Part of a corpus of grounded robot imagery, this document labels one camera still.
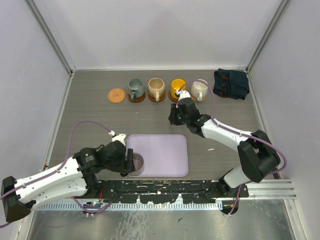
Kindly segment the pink ceramic mug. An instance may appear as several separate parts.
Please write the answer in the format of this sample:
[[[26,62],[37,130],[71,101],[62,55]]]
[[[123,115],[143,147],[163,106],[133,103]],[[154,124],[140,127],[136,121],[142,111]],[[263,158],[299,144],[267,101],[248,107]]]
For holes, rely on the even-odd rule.
[[[134,152],[132,154],[132,161],[131,161],[131,172],[129,172],[128,167],[124,167],[123,171],[120,173],[122,177],[137,177],[142,174],[144,171],[145,165],[144,165],[144,159],[139,154]]]

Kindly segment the brown wooden coaster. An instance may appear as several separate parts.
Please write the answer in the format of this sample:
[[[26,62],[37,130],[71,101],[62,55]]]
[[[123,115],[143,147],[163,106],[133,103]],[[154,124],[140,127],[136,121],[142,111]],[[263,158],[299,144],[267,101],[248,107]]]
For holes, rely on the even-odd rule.
[[[170,92],[168,93],[168,97],[171,101],[177,103],[178,98],[176,97],[175,93],[171,94]]]
[[[149,93],[147,94],[147,96],[152,102],[159,103],[159,102],[162,102],[166,98],[166,92],[164,92],[164,94],[159,97],[159,101],[156,101],[156,98],[151,96]]]
[[[135,98],[134,100],[131,99],[131,95],[128,93],[127,98],[132,103],[140,103],[146,98],[146,93],[144,93],[141,97]]]

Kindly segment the woven rattan coaster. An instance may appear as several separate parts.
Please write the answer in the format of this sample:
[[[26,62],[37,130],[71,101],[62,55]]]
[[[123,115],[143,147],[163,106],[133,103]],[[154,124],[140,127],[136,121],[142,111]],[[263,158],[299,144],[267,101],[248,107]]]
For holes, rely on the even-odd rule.
[[[108,93],[107,97],[111,103],[118,104],[125,99],[126,92],[121,88],[114,88]]]
[[[207,98],[207,96],[206,96],[206,95],[203,95],[202,92],[199,92],[199,93],[198,93],[198,97],[195,97],[195,96],[193,96],[192,94],[190,95],[190,97],[191,97],[192,100],[194,100],[194,101],[196,101],[196,102],[202,102],[202,101],[204,101],[204,100]]]

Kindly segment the white speckled ceramic mug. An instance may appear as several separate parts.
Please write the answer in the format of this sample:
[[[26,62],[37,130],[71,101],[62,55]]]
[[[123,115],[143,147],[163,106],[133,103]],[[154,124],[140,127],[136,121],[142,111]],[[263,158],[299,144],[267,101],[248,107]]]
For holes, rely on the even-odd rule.
[[[204,96],[207,96],[208,94],[207,85],[208,83],[203,79],[198,79],[197,81],[194,81],[190,89],[190,94],[197,98],[199,93],[202,92]]]

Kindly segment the yellow glass cup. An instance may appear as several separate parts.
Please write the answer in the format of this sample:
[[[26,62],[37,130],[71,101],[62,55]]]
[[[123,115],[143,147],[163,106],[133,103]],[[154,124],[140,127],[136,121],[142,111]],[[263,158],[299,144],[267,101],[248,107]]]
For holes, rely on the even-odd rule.
[[[170,83],[170,93],[173,95],[176,90],[179,90],[184,84],[186,83],[186,81],[182,78],[175,78],[171,81]]]

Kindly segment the beige ceramic mug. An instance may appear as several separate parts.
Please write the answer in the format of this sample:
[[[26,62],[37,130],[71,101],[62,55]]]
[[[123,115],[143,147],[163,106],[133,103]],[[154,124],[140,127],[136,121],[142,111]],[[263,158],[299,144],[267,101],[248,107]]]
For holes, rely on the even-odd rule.
[[[165,83],[161,78],[152,78],[147,85],[147,92],[159,101],[160,96],[166,92]]]

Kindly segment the grey ceramic mug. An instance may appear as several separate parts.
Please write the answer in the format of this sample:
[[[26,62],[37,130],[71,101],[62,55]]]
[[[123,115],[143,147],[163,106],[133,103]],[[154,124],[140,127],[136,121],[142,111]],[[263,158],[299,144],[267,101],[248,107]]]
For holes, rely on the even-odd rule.
[[[134,101],[136,98],[142,97],[145,93],[145,88],[142,81],[138,78],[130,80],[128,83],[128,93],[132,101]]]

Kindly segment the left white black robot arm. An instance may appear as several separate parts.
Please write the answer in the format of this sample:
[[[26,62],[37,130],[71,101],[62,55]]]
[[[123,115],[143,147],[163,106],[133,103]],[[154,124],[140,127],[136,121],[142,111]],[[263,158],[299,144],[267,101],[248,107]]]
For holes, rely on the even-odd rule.
[[[6,222],[23,219],[50,202],[85,195],[97,197],[101,186],[96,174],[102,170],[120,173],[122,177],[135,171],[133,149],[116,140],[97,148],[83,148],[66,162],[33,176],[4,178],[0,199]]]

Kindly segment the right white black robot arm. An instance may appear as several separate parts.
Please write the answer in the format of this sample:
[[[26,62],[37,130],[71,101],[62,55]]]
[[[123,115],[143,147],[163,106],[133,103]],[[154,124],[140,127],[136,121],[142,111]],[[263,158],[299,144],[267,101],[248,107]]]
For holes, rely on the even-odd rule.
[[[231,197],[242,184],[261,182],[281,163],[265,132],[242,132],[201,114],[191,98],[171,104],[168,120],[171,125],[185,125],[191,133],[215,140],[238,153],[240,166],[218,180],[219,191],[225,197]]]

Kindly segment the lavender plastic tray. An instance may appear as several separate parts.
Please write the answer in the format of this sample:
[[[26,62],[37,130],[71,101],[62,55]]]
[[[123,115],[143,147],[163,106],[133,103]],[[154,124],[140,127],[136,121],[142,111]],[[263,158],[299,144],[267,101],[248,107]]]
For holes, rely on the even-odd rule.
[[[143,178],[184,177],[189,172],[186,137],[181,134],[133,134],[128,149],[143,157]]]

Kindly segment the dark blue folded cloth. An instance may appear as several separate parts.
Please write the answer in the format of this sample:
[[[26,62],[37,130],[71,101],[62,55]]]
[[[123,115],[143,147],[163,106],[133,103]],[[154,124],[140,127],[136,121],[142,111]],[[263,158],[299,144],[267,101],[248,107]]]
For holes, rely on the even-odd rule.
[[[219,97],[245,100],[250,93],[249,79],[243,71],[219,68],[213,76],[213,93]]]

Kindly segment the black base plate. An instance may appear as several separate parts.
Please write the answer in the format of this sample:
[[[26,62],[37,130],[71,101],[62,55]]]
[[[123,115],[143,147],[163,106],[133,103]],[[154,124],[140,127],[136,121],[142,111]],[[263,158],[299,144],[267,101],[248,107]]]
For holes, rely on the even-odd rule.
[[[227,188],[214,180],[102,180],[77,200],[103,203],[173,204],[182,197],[183,204],[215,203],[219,198],[249,197],[246,185]]]

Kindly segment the aluminium frame rail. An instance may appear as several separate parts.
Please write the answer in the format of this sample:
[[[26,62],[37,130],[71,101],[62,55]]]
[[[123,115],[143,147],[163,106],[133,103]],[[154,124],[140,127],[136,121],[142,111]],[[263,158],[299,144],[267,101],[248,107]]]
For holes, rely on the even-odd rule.
[[[244,184],[247,187],[249,197],[293,197],[295,192],[291,182],[283,180],[266,180],[261,183]],[[66,183],[59,183],[42,189],[36,186],[28,186],[18,193],[20,201],[29,203],[35,201],[36,204],[46,204],[59,201],[61,199],[80,197],[88,190],[92,189],[85,185],[84,179],[71,180]]]

